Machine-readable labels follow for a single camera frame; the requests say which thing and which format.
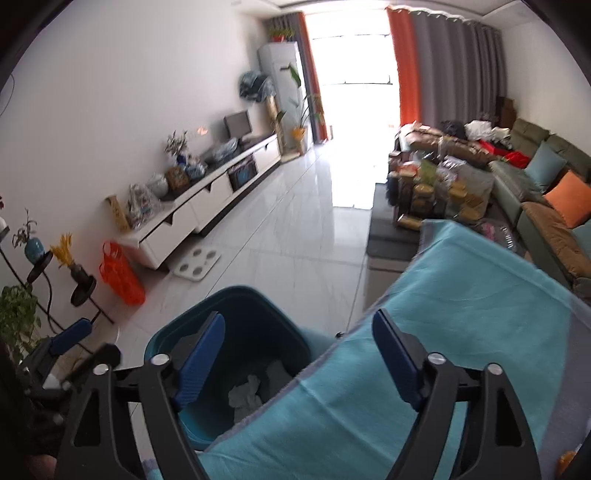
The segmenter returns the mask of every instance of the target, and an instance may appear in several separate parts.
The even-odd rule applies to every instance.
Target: flower pot
[[[306,128],[294,128],[291,131],[291,136],[294,138],[295,143],[297,144],[297,151],[300,153],[300,155],[303,155],[304,153],[306,153],[306,150],[304,149],[304,142],[303,139],[306,136],[306,132],[307,129]]]
[[[27,257],[27,260],[29,260],[29,262],[31,262],[33,265],[37,263],[37,260],[39,260],[44,253],[45,248],[43,248],[41,240],[39,240],[37,237],[30,238],[25,245],[25,257]]]

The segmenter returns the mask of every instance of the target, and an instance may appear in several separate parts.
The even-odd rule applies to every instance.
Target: teal basket
[[[262,372],[279,359],[295,377],[334,342],[312,330],[300,330],[253,288],[236,286],[218,291],[160,329],[148,343],[144,360],[170,353],[179,339],[197,333],[213,311],[225,318],[226,336],[198,399],[179,414],[195,450],[205,450],[233,427],[228,392],[246,383],[249,374]]]

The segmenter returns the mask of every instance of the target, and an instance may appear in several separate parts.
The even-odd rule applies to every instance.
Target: teal towel
[[[589,309],[513,253],[453,222],[427,222],[420,255],[354,330],[199,455],[211,479],[386,478],[416,414],[398,396],[371,335],[380,306],[427,351],[464,367],[503,366],[538,451],[549,452],[542,469],[551,478],[560,442],[579,443],[577,425],[584,428],[589,415],[557,412],[574,395],[561,400],[571,324],[584,325],[577,337],[590,342]],[[584,366],[572,371],[580,374],[574,385],[587,377]],[[577,395],[591,404],[591,392]],[[449,477],[464,413],[458,404],[438,479]],[[548,440],[556,431],[568,438]]]

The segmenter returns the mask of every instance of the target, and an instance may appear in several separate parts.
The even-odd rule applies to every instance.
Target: ceiling
[[[492,11],[496,10],[503,5],[511,3],[512,0],[426,0],[424,2],[420,2],[417,0],[392,0],[391,4],[396,5],[409,5],[412,7],[417,7],[421,3],[424,3],[429,8],[432,8],[434,4],[436,4],[441,10],[445,10],[446,7],[450,7],[454,11],[465,11],[466,13],[475,14],[477,16],[483,17],[484,15],[491,13]],[[346,3],[353,3],[356,0],[345,0],[340,1],[340,4]],[[279,14],[280,12],[285,12],[289,10],[293,10],[294,7],[298,9],[306,9],[307,7],[319,7],[319,4],[328,3],[327,0],[233,0],[232,2],[234,5],[242,5],[244,7],[249,6],[248,8],[256,8],[259,11],[266,11],[269,14]],[[373,3],[384,3],[383,1],[375,0]]]

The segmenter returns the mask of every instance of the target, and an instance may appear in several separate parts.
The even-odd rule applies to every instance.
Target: blue vase
[[[39,240],[37,237],[30,238],[25,245],[25,257],[27,257],[27,260],[29,260],[29,262],[31,262],[33,265],[37,263],[44,253],[45,248],[43,248],[41,240]]]

